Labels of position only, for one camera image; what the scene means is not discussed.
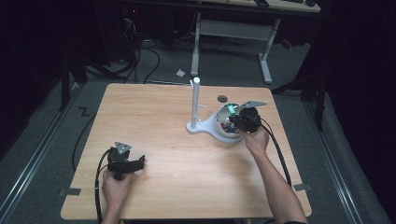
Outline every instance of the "table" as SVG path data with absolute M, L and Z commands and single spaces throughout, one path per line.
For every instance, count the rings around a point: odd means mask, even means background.
M 198 109 L 201 119 L 224 105 L 217 100 L 221 94 L 229 103 L 268 103 L 257 107 L 259 113 L 274 131 L 292 184 L 302 184 L 272 93 L 265 88 L 201 86 L 199 104 L 207 106 Z M 133 146 L 131 160 L 143 154 L 147 159 L 145 169 L 135 174 L 121 218 L 271 217 L 259 170 L 244 141 L 227 145 L 209 134 L 187 132 L 191 99 L 190 86 L 110 84 L 70 186 L 81 192 L 66 196 L 62 217 L 96 219 L 95 172 L 115 141 Z M 268 156 L 284 174 L 272 142 Z M 305 191 L 296 193 L 309 216 Z M 103 195 L 101 199 L 104 210 Z

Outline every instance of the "stand leg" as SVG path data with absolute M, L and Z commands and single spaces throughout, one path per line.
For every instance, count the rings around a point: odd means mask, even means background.
M 270 52 L 271 46 L 274 42 L 274 38 L 275 38 L 277 27 L 279 26 L 279 23 L 280 23 L 280 19 L 276 19 L 273 24 L 273 27 L 271 29 L 270 36 L 267 41 L 267 45 L 265 46 L 265 51 L 264 51 L 264 53 L 259 54 L 260 64 L 262 66 L 262 75 L 264 77 L 264 82 L 266 84 L 272 83 L 271 74 L 270 74 L 270 71 L 268 69 L 268 64 L 267 64 L 267 57 Z

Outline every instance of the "metal rail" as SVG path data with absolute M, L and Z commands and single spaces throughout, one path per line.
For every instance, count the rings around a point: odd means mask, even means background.
M 313 106 L 309 102 L 303 102 L 305 112 L 311 117 L 310 122 L 312 127 L 316 130 L 319 142 L 323 149 L 323 156 L 326 161 L 327 168 L 329 169 L 332 182 L 334 183 L 335 189 L 337 190 L 338 196 L 340 197 L 341 204 L 344 206 L 346 215 L 350 223 L 363 223 L 361 215 L 355 206 L 352 195 L 349 188 L 338 169 L 337 163 L 332 155 L 332 151 L 327 143 L 326 137 L 323 132 L 318 129 L 315 123 L 315 111 Z
M 18 205 L 18 202 L 23 196 L 23 193 L 26 191 L 30 182 L 35 176 L 35 173 L 37 172 L 41 162 L 44 160 L 45 156 L 47 155 L 47 152 L 50 150 L 50 144 L 52 142 L 52 139 L 57 133 L 60 125 L 62 124 L 62 121 L 64 120 L 64 116 L 67 114 L 70 105 L 73 104 L 74 100 L 81 93 L 81 90 L 82 90 L 82 86 L 75 84 L 69 104 L 64 108 L 64 110 L 58 112 L 55 119 L 47 129 L 46 133 L 44 134 L 44 137 L 41 139 L 40 143 L 38 144 L 32 158 L 28 161 L 20 177 L 14 184 L 14 187 L 9 192 L 7 198 L 4 200 L 3 204 L 1 205 L 0 223 L 8 222 L 14 209 Z

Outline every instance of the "desk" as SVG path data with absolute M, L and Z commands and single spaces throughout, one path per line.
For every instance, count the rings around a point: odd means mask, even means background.
M 224 5 L 237 5 L 244 7 L 258 7 L 254 0 L 202 0 L 202 2 L 219 3 Z M 270 0 L 268 1 L 268 4 L 269 8 L 271 9 L 293 10 L 299 12 L 320 12 L 320 7 L 318 5 L 309 7 L 306 4 L 292 3 L 280 0 Z M 191 76 L 198 76 L 200 35 L 219 35 L 265 41 L 266 44 L 263 48 L 263 52 L 259 53 L 259 61 L 262 67 L 262 76 L 265 83 L 271 84 L 272 78 L 267 64 L 267 57 L 270 48 L 274 42 L 279 23 L 279 18 L 276 18 L 274 24 L 271 26 L 228 21 L 201 20 L 201 12 L 198 12 L 195 25 L 196 28 L 194 51 L 191 61 Z
M 229 103 L 266 101 L 258 107 L 275 134 L 293 185 L 302 183 L 272 93 L 264 88 L 200 88 L 198 116 L 208 118 L 226 95 Z M 94 177 L 98 162 L 115 141 L 132 145 L 132 160 L 146 155 L 145 169 L 136 173 L 121 218 L 271 217 L 262 179 L 245 142 L 226 145 L 209 134 L 190 134 L 190 86 L 110 84 L 92 126 L 62 209 L 65 219 L 96 219 Z M 268 155 L 283 174 L 271 142 Z M 311 207 L 304 191 L 296 192 L 305 214 Z M 101 195 L 102 209 L 106 203 Z

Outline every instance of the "metal bar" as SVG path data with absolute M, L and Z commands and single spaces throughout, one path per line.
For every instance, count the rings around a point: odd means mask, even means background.
M 9 218 L 11 217 L 14 209 L 18 205 L 23 193 L 26 191 L 29 186 L 31 180 L 35 176 L 36 171 L 38 170 L 41 162 L 44 160 L 47 152 L 50 149 L 50 143 L 58 131 L 62 121 L 64 120 L 64 116 L 67 114 L 67 111 L 70 108 L 70 105 L 74 102 L 77 96 L 80 94 L 82 87 L 78 87 L 75 89 L 74 94 L 72 95 L 69 104 L 64 110 L 60 110 L 56 115 L 54 121 L 51 123 L 49 128 L 47 129 L 44 137 L 41 139 L 38 144 L 35 153 L 32 158 L 29 160 L 25 168 L 23 169 L 20 177 L 16 181 L 14 187 L 9 192 L 7 198 L 3 202 L 0 207 L 0 223 L 7 223 Z
M 200 78 L 195 77 L 192 80 L 192 111 L 191 111 L 191 127 L 194 129 L 197 124 L 197 110 L 198 110 L 198 101 L 199 101 L 199 86 L 200 86 Z
M 313 106 L 308 102 L 303 102 L 305 112 L 311 117 L 311 125 L 316 130 L 319 142 L 321 143 L 323 156 L 326 165 L 329 169 L 332 182 L 334 183 L 335 189 L 337 190 L 338 196 L 340 197 L 341 204 L 344 206 L 346 215 L 349 219 L 349 223 L 363 223 L 358 209 L 353 202 L 352 195 L 350 194 L 349 188 L 338 169 L 337 163 L 332 155 L 332 151 L 327 143 L 326 137 L 323 132 L 318 129 L 315 123 L 315 112 Z

